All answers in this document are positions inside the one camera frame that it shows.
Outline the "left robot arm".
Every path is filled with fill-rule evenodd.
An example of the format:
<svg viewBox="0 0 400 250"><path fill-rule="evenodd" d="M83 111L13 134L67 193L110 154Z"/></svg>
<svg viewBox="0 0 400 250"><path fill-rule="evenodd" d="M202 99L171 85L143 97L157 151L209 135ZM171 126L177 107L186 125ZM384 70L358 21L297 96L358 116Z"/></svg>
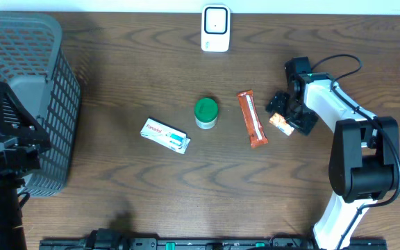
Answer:
<svg viewBox="0 0 400 250"><path fill-rule="evenodd" d="M22 207L29 200L23 177L40 168L50 150L44 128L25 109L12 88L0 82L0 249L25 249Z"/></svg>

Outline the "small orange box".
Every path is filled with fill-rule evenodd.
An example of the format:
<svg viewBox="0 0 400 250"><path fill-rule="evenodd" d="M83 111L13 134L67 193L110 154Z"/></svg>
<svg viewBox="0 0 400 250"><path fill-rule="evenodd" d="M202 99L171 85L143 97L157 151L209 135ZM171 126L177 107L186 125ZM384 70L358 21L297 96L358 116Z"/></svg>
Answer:
<svg viewBox="0 0 400 250"><path fill-rule="evenodd" d="M285 118L275 112L270 118L269 118L269 123L278 128L280 131L282 131L284 134L287 136L290 136L294 132L294 128L290 126Z"/></svg>

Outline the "white Panadol box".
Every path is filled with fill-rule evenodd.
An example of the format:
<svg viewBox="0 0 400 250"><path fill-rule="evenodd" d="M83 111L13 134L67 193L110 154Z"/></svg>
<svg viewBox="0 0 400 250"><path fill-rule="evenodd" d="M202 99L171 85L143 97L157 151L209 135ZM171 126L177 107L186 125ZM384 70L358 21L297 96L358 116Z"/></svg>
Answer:
<svg viewBox="0 0 400 250"><path fill-rule="evenodd" d="M184 132L152 118L148 118L140 131L140 135L179 154L186 152L191 140Z"/></svg>

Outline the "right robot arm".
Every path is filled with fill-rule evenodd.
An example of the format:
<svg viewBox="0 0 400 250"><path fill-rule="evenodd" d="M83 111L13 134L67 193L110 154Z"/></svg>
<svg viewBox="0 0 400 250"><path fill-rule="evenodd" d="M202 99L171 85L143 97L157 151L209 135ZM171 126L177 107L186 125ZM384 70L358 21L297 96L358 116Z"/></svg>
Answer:
<svg viewBox="0 0 400 250"><path fill-rule="evenodd" d="M284 68L288 90L267 105L270 123L286 135L308 135L322 120L333 132L328 164L333 192L312 228L313 246L349 249L364 214L400 195L397 121L365 110L343 92L337 77L316 72L307 57L292 58Z"/></svg>

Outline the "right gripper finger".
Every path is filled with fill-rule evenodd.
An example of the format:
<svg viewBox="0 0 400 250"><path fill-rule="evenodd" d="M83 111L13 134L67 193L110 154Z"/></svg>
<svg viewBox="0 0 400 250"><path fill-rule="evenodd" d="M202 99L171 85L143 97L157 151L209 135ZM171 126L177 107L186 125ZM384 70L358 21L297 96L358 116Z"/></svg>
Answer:
<svg viewBox="0 0 400 250"><path fill-rule="evenodd" d="M265 111L269 114L278 113L282 116L287 115L290 95L284 91L278 91L265 106Z"/></svg>
<svg viewBox="0 0 400 250"><path fill-rule="evenodd" d="M286 122L296 131L303 135L309 135L318 121L318 116L315 112L293 112L286 118Z"/></svg>

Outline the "green lid jar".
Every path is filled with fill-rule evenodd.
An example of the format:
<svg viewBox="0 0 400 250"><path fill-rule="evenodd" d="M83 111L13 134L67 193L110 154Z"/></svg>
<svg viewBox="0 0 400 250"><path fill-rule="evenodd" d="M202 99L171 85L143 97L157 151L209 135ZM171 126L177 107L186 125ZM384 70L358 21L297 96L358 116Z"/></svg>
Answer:
<svg viewBox="0 0 400 250"><path fill-rule="evenodd" d="M217 123L219 108L217 102L211 98L198 100L194 107L195 122L199 128L211 129Z"/></svg>

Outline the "red Top chocolate bar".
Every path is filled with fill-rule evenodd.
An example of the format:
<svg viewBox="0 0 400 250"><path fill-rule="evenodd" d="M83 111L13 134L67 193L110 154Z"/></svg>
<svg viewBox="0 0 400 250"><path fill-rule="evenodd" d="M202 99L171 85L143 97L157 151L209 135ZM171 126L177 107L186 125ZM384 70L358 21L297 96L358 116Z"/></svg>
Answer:
<svg viewBox="0 0 400 250"><path fill-rule="evenodd" d="M249 135L252 149L267 144L269 141L263 131L263 126L256 112L256 105L253 100L253 90L243 91L237 94L237 99L244 117L244 123Z"/></svg>

